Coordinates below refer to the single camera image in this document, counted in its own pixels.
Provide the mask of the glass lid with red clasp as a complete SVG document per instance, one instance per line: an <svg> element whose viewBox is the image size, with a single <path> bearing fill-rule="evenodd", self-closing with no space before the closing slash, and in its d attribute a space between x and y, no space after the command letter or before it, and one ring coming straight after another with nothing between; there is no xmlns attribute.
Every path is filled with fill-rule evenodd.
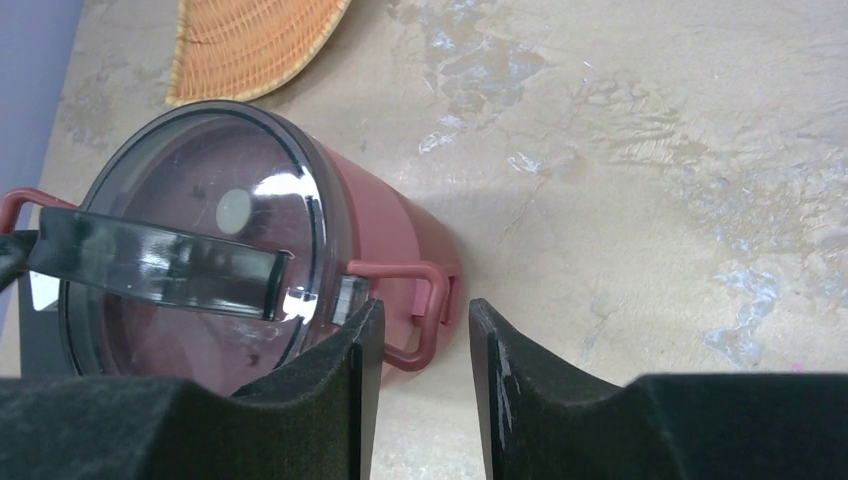
<svg viewBox="0 0 848 480"><path fill-rule="evenodd" d="M351 214L322 147L245 103L171 110L121 146L81 203L34 188L3 196L1 282L61 281L76 375L233 394L376 299L347 272Z"/></svg>

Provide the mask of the dark red steel lunch pot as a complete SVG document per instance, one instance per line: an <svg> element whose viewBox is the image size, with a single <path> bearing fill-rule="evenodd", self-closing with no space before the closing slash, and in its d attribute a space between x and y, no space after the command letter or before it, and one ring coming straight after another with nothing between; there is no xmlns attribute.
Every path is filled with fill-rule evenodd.
<svg viewBox="0 0 848 480"><path fill-rule="evenodd" d="M419 245L421 260L440 265L446 272L450 293L441 323L454 328L458 323L462 294L462 265L454 239L445 225L421 207L415 206L411 218Z"/></svg>

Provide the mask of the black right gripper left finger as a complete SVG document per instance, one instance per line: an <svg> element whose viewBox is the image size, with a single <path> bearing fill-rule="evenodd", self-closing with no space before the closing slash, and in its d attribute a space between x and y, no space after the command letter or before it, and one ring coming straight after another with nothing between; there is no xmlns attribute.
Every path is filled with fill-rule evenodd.
<svg viewBox="0 0 848 480"><path fill-rule="evenodd" d="M384 308L230 397L162 377L5 379L5 479L366 479Z"/></svg>

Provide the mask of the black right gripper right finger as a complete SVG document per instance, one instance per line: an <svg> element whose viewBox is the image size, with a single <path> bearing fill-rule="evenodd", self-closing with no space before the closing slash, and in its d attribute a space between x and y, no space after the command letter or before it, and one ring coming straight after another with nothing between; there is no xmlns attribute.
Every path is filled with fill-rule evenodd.
<svg viewBox="0 0 848 480"><path fill-rule="evenodd" d="M843 479L847 378L650 374L619 387L469 308L490 479Z"/></svg>

